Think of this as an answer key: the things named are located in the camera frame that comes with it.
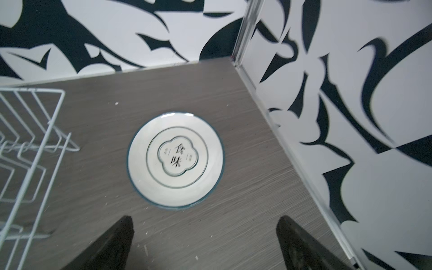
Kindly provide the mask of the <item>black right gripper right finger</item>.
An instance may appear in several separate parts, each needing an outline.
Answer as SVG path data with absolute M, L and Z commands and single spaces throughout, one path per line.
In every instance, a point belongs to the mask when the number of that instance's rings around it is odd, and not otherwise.
M 279 219 L 276 234 L 288 270 L 350 269 L 288 216 Z

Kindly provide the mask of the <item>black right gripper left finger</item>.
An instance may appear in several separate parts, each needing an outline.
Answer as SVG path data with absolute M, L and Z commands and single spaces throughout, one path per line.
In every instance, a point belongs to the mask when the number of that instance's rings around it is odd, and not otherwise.
M 123 216 L 64 270 L 123 270 L 135 231 L 131 216 Z

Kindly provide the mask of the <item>green cloud pattern plate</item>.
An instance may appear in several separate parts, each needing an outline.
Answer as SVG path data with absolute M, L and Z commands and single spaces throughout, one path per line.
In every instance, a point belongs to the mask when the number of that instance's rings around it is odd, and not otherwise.
M 187 209 L 218 186 L 226 165 L 217 130 L 189 112 L 168 112 L 146 122 L 127 151 L 132 186 L 163 209 Z

